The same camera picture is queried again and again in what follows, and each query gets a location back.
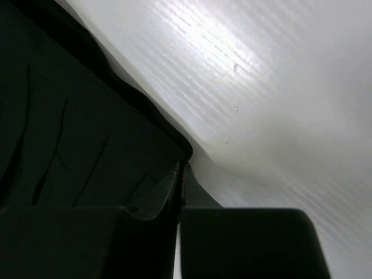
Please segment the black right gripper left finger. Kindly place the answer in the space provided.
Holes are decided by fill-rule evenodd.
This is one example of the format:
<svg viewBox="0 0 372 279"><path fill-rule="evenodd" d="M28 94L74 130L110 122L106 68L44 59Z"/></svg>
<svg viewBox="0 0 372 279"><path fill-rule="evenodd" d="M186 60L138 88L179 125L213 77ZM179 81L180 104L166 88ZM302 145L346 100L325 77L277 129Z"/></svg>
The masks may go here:
<svg viewBox="0 0 372 279"><path fill-rule="evenodd" d="M2 278L172 278L180 166L128 206L1 210Z"/></svg>

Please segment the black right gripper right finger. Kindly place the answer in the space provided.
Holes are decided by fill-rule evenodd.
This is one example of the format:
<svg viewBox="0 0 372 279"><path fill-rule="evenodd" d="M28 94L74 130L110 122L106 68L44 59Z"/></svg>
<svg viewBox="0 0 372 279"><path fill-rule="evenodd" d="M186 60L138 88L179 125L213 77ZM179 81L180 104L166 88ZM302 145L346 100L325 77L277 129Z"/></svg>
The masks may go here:
<svg viewBox="0 0 372 279"><path fill-rule="evenodd" d="M183 171L183 278L330 278L316 229L300 209L224 208Z"/></svg>

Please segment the black skirt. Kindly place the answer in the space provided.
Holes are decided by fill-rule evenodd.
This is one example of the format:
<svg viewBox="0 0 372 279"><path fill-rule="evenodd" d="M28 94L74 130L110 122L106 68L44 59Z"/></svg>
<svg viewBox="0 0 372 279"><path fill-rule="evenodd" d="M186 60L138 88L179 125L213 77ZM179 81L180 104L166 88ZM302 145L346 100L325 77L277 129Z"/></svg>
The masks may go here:
<svg viewBox="0 0 372 279"><path fill-rule="evenodd" d="M54 1L1 2L1 205L178 205L187 140Z"/></svg>

